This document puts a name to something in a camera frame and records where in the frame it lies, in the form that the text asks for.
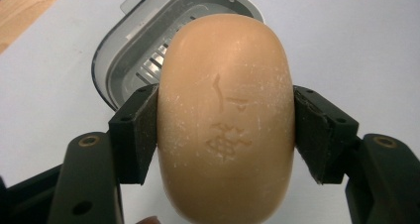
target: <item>wooden floor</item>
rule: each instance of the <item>wooden floor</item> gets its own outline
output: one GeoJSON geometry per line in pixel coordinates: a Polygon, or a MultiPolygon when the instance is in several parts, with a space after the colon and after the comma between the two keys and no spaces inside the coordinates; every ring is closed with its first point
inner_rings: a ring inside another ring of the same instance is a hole
{"type": "Polygon", "coordinates": [[[55,0],[0,0],[0,54],[29,28],[55,0]]]}

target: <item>white surface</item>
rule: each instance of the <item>white surface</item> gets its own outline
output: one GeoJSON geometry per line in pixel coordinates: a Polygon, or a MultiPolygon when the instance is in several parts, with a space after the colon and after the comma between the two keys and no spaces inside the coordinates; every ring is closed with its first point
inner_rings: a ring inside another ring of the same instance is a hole
{"type": "MultiPolygon", "coordinates": [[[[420,157],[420,0],[251,0],[283,42],[294,84],[420,157]]],[[[62,162],[66,145],[107,130],[113,112],[91,78],[93,54],[124,0],[58,0],[0,55],[0,174],[8,186],[62,162]]],[[[266,223],[350,223],[345,186],[318,186],[296,153],[291,184],[266,223]]],[[[185,223],[154,159],[145,186],[124,185],[126,223],[185,223]]]]}

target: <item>soap bar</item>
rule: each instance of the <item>soap bar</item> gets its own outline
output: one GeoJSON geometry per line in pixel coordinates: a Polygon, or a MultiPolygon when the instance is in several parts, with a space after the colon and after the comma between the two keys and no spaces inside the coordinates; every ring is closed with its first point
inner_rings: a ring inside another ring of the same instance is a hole
{"type": "Polygon", "coordinates": [[[288,187],[293,90],[265,24],[220,14],[184,26],[164,59],[157,103],[164,189],[193,223],[261,223],[288,187]]]}

